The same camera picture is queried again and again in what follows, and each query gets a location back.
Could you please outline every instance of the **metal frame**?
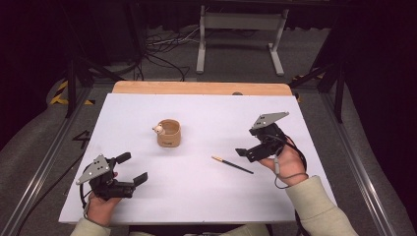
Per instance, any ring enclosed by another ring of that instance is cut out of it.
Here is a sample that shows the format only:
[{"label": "metal frame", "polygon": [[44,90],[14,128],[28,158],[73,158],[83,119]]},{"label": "metal frame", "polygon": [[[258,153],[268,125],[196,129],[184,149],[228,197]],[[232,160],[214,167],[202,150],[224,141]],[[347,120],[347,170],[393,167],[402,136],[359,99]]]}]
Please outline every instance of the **metal frame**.
[{"label": "metal frame", "polygon": [[79,97],[78,97],[78,106],[75,107],[72,115],[64,119],[53,143],[51,144],[48,152],[46,153],[45,157],[43,158],[42,162],[40,163],[39,167],[36,170],[36,173],[30,180],[30,183],[25,190],[21,200],[19,201],[18,205],[16,206],[12,216],[9,218],[6,226],[4,227],[3,231],[1,232],[2,236],[14,236],[19,229],[21,223],[23,223],[23,219],[28,214],[31,206],[33,205],[37,194],[39,193],[40,189],[43,186],[43,183],[46,180],[46,177],[52,168],[53,163],[58,157],[58,152],[63,145],[64,139],[68,134],[71,125],[75,121],[76,117],[78,116],[81,108],[83,107],[83,101],[85,101],[88,96],[91,88],[83,88]]},{"label": "metal frame", "polygon": [[200,45],[197,57],[197,74],[202,74],[205,70],[206,60],[206,29],[239,29],[239,30],[275,30],[275,40],[268,44],[268,50],[272,59],[273,67],[278,76],[283,76],[281,62],[276,52],[279,41],[281,40],[287,19],[288,10],[283,10],[282,14],[229,14],[229,13],[210,13],[206,12],[206,7],[202,6],[200,15]]},{"label": "metal frame", "polygon": [[343,142],[343,146],[348,157],[346,160],[353,173],[353,176],[355,177],[356,182],[358,183],[359,189],[362,193],[365,203],[368,206],[369,212],[375,221],[380,235],[396,235],[392,225],[389,222],[387,213],[380,201],[380,198],[375,191],[374,185],[372,184],[365,170],[365,167],[362,164],[360,156],[352,148],[352,144],[349,136],[347,135],[346,129],[344,128],[343,124],[340,124],[336,117],[333,115],[333,104],[330,95],[328,93],[322,93],[321,97],[331,118],[334,129],[337,131],[340,139]]}]

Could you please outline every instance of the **sweater sleeve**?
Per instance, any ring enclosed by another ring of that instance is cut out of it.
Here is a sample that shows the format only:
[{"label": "sweater sleeve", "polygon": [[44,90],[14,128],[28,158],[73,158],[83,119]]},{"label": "sweater sleeve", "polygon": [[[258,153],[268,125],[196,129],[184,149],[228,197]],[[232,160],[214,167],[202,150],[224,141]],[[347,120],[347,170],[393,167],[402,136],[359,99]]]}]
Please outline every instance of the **sweater sleeve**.
[{"label": "sweater sleeve", "polygon": [[357,235],[344,212],[328,197],[319,176],[286,189],[303,227],[312,235]]},{"label": "sweater sleeve", "polygon": [[109,236],[110,229],[81,218],[71,236]]}]

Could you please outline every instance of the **wooden cup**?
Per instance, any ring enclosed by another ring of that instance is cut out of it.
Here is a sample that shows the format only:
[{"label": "wooden cup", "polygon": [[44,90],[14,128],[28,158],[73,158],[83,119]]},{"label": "wooden cup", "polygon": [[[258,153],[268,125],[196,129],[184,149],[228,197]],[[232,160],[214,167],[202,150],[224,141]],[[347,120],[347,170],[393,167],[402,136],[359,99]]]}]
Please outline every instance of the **wooden cup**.
[{"label": "wooden cup", "polygon": [[157,143],[164,148],[176,148],[181,143],[181,126],[176,120],[166,119],[159,124],[165,130],[164,135],[157,136]]}]

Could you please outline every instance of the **metal rail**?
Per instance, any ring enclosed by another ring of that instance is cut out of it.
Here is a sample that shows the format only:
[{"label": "metal rail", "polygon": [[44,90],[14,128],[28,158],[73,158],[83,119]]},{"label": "metal rail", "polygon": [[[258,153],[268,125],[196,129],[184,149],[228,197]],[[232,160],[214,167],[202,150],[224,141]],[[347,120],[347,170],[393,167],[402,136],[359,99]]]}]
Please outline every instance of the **metal rail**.
[{"label": "metal rail", "polygon": [[360,156],[358,156],[358,154],[352,148],[351,141],[347,135],[346,129],[344,128],[343,124],[338,123],[336,117],[333,114],[333,103],[331,101],[330,95],[328,93],[322,93],[321,97],[325,108],[331,117],[332,124],[334,125],[335,130],[338,132],[343,142],[343,146],[345,147],[348,156],[347,162],[350,166],[350,169],[352,170],[356,182],[359,185],[359,189],[361,190],[365,203],[369,208],[369,212],[374,218],[380,235],[396,235],[392,225],[389,223],[387,213],[384,210],[377,192],[375,191],[374,185],[372,184],[365,170],[365,167],[362,164]]},{"label": "metal rail", "polygon": [[70,130],[74,120],[78,116],[83,102],[88,98],[91,88],[80,88],[80,94],[77,99],[77,106],[73,114],[64,119],[54,141],[52,142],[48,152],[45,155],[45,158],[40,163],[35,174],[30,180],[30,183],[23,194],[21,200],[15,208],[15,211],[12,213],[12,216],[9,218],[6,226],[4,227],[1,236],[14,236],[17,234],[17,231],[23,223],[23,219],[30,210],[30,207],[34,203],[37,194],[39,193],[43,183],[46,180],[46,177],[52,168],[53,163],[55,162],[58,152],[63,144],[63,141]]}]

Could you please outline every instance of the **black curtain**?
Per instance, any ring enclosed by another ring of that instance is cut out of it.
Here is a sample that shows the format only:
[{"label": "black curtain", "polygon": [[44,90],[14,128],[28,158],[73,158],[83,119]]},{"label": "black curtain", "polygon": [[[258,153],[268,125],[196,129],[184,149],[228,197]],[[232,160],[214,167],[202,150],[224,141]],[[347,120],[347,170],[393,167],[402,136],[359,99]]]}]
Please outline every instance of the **black curtain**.
[{"label": "black curtain", "polygon": [[417,7],[375,1],[342,15],[314,67],[342,63],[371,148],[417,229]]},{"label": "black curtain", "polygon": [[0,35],[1,149],[46,109],[65,58],[53,18],[39,1],[2,1]]}]

